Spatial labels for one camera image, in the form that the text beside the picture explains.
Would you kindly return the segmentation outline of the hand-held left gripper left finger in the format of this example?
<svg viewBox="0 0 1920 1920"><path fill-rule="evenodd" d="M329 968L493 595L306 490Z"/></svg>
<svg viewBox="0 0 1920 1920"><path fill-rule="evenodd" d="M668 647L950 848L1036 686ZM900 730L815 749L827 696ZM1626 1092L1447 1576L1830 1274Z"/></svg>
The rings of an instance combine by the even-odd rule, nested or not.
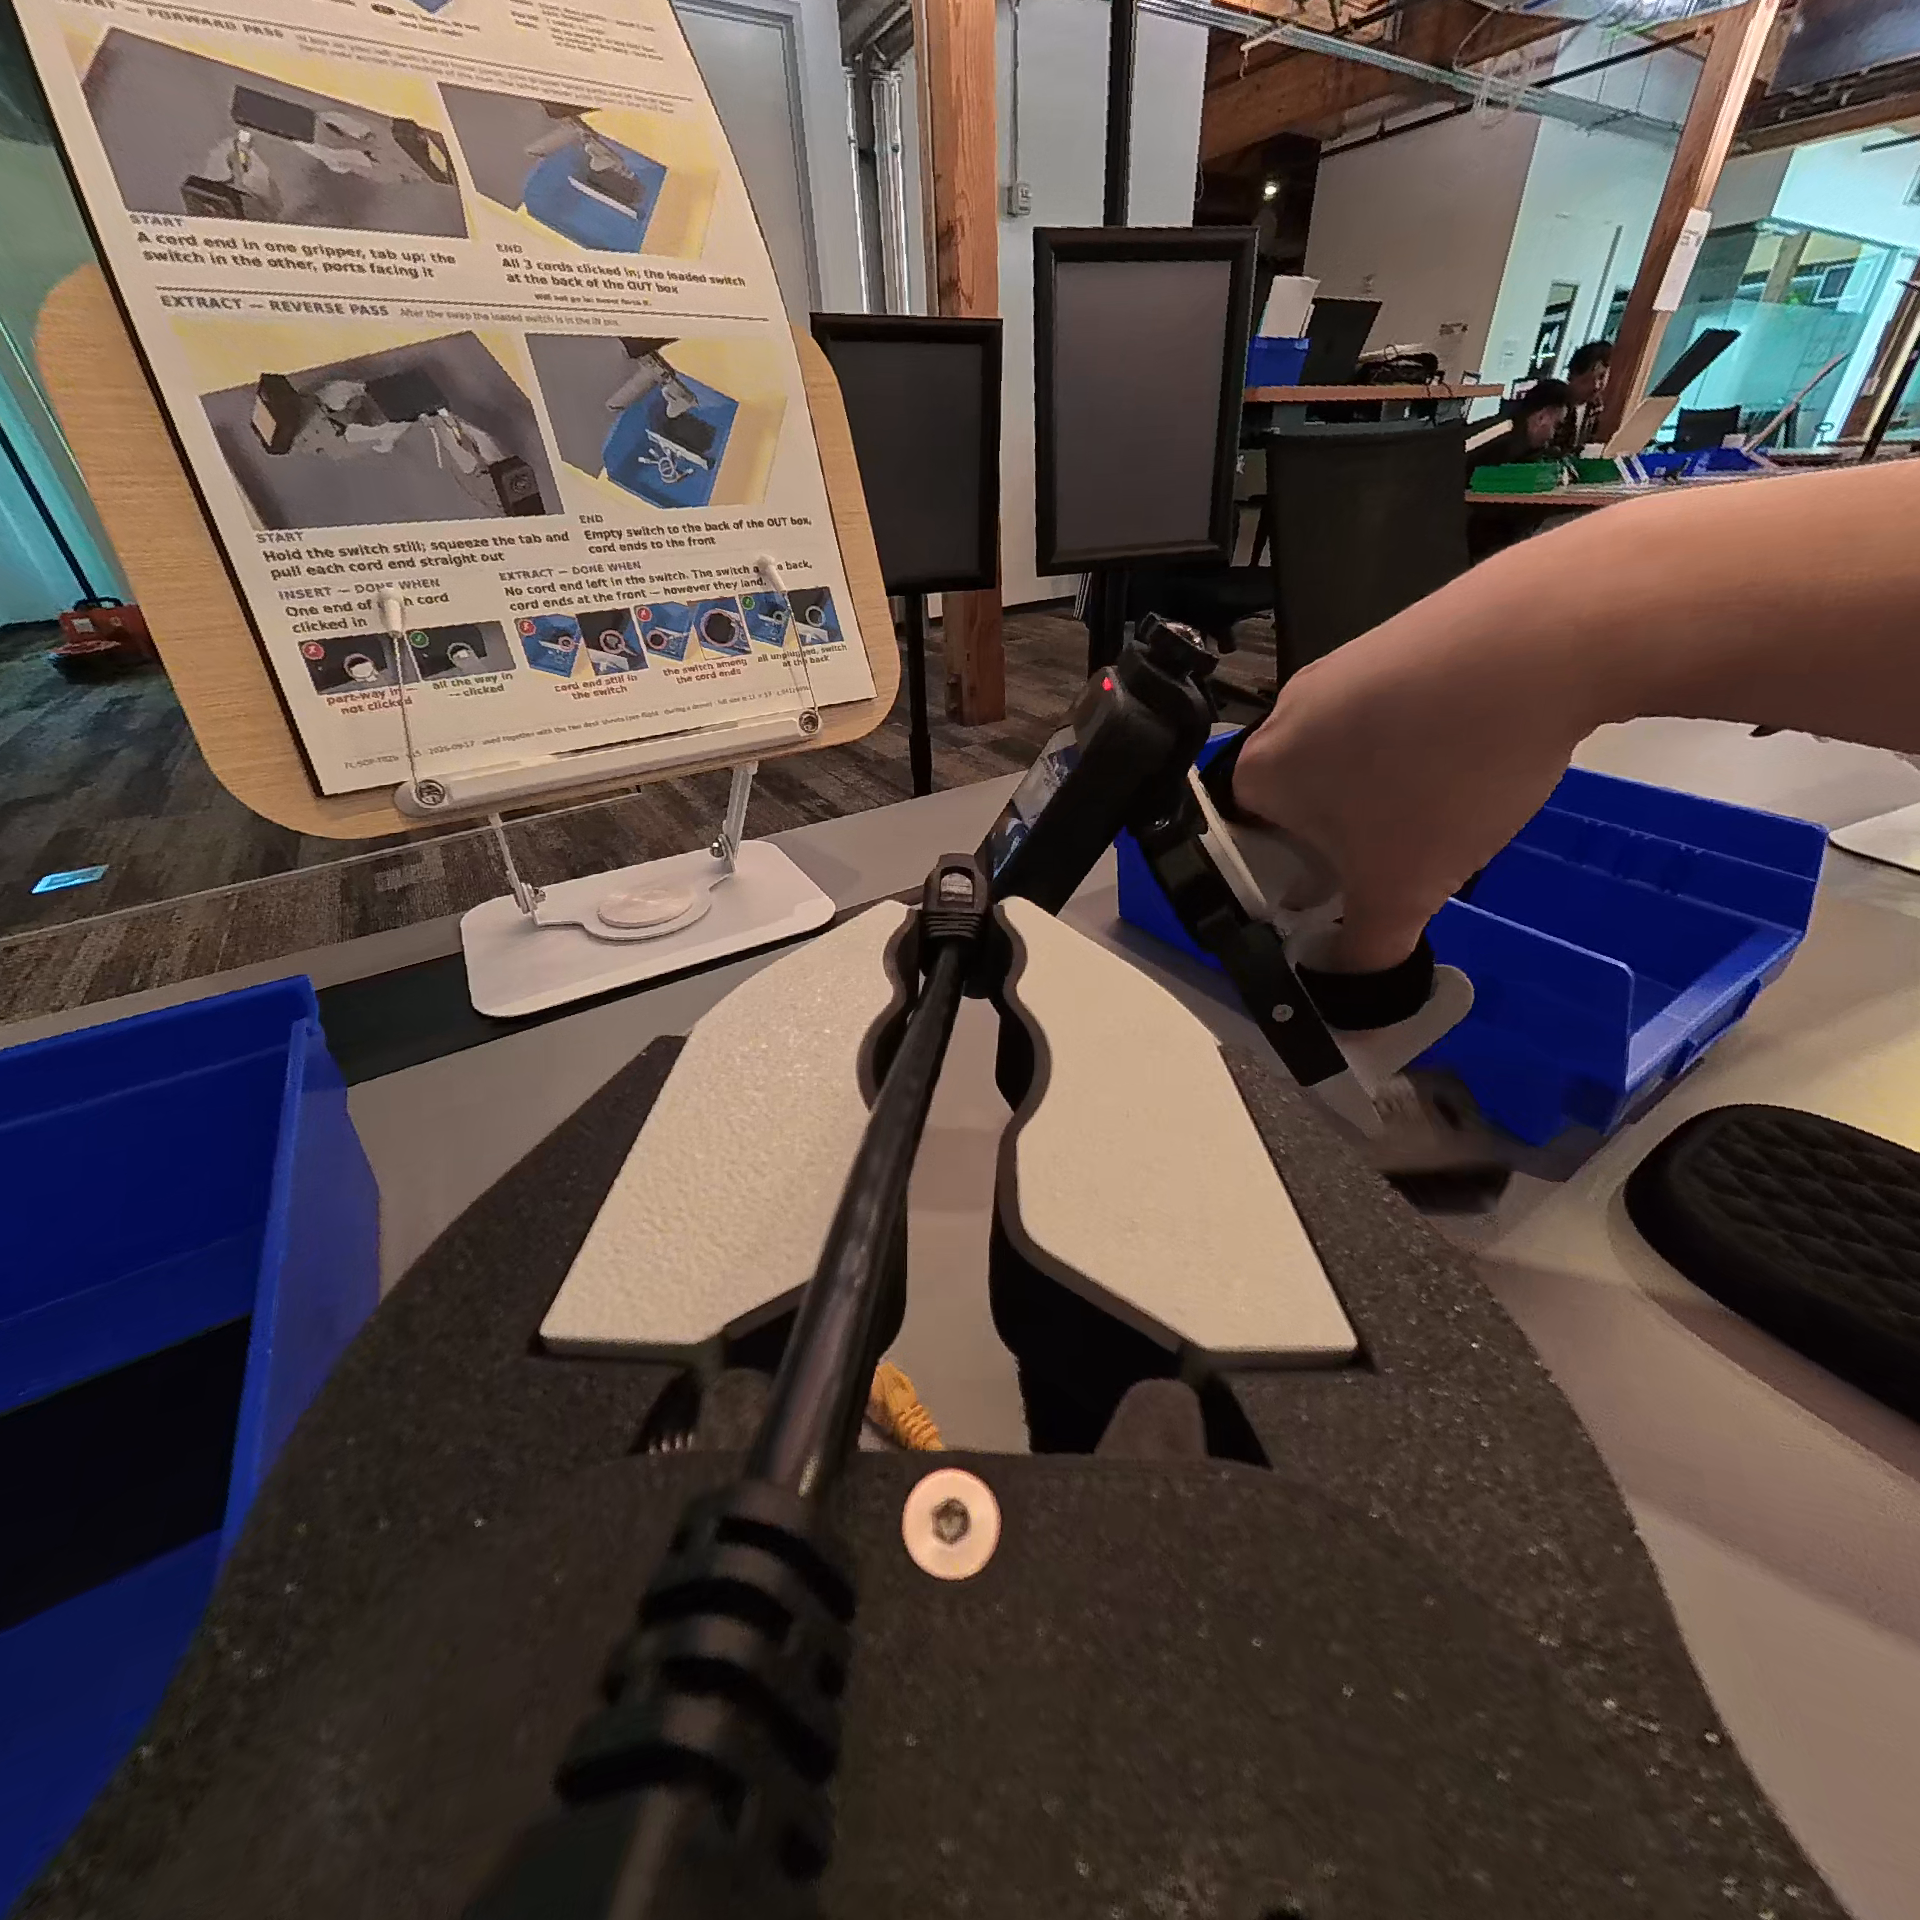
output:
<svg viewBox="0 0 1920 1920"><path fill-rule="evenodd" d="M547 1310L548 1352L693 1365L798 1301L908 1004L915 918L875 902L697 1019Z"/></svg>

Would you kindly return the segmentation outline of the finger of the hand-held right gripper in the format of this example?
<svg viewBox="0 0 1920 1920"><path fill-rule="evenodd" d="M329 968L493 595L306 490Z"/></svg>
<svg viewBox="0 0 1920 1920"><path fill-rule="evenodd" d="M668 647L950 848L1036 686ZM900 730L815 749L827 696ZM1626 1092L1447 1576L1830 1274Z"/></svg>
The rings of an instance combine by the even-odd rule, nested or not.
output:
<svg viewBox="0 0 1920 1920"><path fill-rule="evenodd" d="M1455 966L1435 966L1425 1005L1399 1021L1340 1026L1334 1043L1369 1098L1382 1098L1434 1044L1454 1034L1474 1005L1474 988Z"/></svg>

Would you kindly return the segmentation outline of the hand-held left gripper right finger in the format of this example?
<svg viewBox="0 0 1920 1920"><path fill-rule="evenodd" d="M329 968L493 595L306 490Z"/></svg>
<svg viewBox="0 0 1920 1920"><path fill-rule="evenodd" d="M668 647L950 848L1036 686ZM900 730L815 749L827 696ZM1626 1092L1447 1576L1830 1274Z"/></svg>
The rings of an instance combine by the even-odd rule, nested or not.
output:
<svg viewBox="0 0 1920 1920"><path fill-rule="evenodd" d="M1211 1031L1155 979L1029 901L1002 1034L997 1222L1045 1280L1211 1371L1338 1368L1361 1338Z"/></svg>

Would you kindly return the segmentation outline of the blue plastic bin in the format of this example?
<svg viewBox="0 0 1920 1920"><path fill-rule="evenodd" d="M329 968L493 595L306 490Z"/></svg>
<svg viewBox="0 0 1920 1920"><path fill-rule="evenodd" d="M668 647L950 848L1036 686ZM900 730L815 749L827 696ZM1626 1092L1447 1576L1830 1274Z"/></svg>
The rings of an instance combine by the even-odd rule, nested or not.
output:
<svg viewBox="0 0 1920 1920"><path fill-rule="evenodd" d="M306 976L4 1050L7 1909L150 1724L373 1315L378 1211Z"/></svg>
<svg viewBox="0 0 1920 1920"><path fill-rule="evenodd" d="M1565 773L1428 923L1473 1005L1413 1066L1530 1147L1610 1136L1786 972L1827 850L1814 823Z"/></svg>

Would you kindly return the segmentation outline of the person's right forearm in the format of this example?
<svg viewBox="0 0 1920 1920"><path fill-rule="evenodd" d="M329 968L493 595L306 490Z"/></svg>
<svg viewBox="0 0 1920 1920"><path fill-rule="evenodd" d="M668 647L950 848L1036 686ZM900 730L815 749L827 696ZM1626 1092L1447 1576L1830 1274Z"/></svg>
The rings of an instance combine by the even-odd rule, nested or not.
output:
<svg viewBox="0 0 1920 1920"><path fill-rule="evenodd" d="M1914 757L1916 464L1707 487L1587 516L1431 604L1417 811L1511 836L1598 730L1697 718Z"/></svg>

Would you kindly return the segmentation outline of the person's right hand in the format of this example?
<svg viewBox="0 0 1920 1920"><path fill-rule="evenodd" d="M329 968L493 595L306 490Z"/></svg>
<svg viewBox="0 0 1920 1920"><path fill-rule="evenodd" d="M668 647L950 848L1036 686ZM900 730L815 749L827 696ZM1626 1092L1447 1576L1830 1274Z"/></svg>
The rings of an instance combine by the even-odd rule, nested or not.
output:
<svg viewBox="0 0 1920 1920"><path fill-rule="evenodd" d="M1233 800L1330 874L1327 966L1379 973L1410 959L1441 904L1546 803L1579 718L1546 642L1441 591L1287 684L1238 752Z"/></svg>

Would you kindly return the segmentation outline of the white stand base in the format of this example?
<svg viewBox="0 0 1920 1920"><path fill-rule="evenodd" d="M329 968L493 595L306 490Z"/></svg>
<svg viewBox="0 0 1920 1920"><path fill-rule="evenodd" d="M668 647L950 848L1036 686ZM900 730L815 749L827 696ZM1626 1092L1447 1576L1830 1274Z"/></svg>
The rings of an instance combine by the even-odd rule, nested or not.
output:
<svg viewBox="0 0 1920 1920"><path fill-rule="evenodd" d="M523 887L462 918L469 1004L529 1019L809 938L833 917L827 891L756 839Z"/></svg>

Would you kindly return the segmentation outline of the black office chair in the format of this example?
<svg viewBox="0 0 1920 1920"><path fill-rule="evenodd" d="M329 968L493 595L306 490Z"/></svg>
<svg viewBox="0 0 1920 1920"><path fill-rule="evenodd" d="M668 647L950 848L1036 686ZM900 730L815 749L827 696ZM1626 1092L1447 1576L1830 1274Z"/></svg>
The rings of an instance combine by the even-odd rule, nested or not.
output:
<svg viewBox="0 0 1920 1920"><path fill-rule="evenodd" d="M1287 428L1265 479L1279 686L1470 566L1461 421Z"/></svg>

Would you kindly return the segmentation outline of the black textured pad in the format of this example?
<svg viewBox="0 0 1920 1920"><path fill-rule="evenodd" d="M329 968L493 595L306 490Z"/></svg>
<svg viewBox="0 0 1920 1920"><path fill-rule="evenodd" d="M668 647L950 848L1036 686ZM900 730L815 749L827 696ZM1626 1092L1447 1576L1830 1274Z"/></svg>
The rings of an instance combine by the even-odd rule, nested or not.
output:
<svg viewBox="0 0 1920 1920"><path fill-rule="evenodd" d="M1786 1106L1719 1106L1635 1166L1622 1207L1690 1284L1916 1421L1916 1149Z"/></svg>

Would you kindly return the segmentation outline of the green-topped table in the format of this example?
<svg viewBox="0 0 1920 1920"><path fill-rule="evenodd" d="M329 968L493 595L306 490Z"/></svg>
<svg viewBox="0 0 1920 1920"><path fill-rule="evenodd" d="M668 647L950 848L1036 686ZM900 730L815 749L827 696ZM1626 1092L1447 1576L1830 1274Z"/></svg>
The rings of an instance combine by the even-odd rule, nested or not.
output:
<svg viewBox="0 0 1920 1920"><path fill-rule="evenodd" d="M1676 490L1692 462L1694 454L1671 448L1649 448L1622 460L1543 454L1477 462L1468 476L1470 549L1494 550L1551 524Z"/></svg>

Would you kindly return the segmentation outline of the wooden pillar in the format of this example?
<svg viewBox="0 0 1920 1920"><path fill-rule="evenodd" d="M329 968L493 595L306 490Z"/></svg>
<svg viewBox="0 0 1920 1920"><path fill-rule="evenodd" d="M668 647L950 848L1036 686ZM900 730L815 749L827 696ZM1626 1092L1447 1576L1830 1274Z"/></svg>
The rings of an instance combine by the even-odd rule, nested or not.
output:
<svg viewBox="0 0 1920 1920"><path fill-rule="evenodd" d="M997 7L915 3L927 302L942 318L997 319ZM943 598L947 711L965 726L1006 714L1002 588Z"/></svg>

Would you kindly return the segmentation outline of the black pole with round top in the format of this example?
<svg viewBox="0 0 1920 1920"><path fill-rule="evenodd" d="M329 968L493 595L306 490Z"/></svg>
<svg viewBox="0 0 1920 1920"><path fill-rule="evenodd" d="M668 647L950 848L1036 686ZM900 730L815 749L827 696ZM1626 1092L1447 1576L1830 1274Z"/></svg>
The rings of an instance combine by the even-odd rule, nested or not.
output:
<svg viewBox="0 0 1920 1920"><path fill-rule="evenodd" d="M1131 207L1139 3L1114 0L1108 8L1101 223L1123 229Z"/></svg>

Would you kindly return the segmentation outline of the printed instruction poster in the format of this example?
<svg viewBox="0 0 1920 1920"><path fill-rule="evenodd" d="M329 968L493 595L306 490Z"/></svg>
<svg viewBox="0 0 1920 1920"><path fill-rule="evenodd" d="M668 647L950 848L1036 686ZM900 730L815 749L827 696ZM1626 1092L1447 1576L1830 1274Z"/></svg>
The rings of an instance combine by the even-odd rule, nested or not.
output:
<svg viewBox="0 0 1920 1920"><path fill-rule="evenodd" d="M727 764L873 695L789 304L676 4L14 4L326 798Z"/></svg>

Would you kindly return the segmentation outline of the small red object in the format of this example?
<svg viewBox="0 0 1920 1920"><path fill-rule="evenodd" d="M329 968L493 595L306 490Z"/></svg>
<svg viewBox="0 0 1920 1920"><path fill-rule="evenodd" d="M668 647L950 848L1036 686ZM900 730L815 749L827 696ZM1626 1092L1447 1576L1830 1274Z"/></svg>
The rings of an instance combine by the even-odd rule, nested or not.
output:
<svg viewBox="0 0 1920 1920"><path fill-rule="evenodd" d="M140 606L116 596L79 598L57 616L59 644L49 653L69 680L98 680L157 666L157 644Z"/></svg>

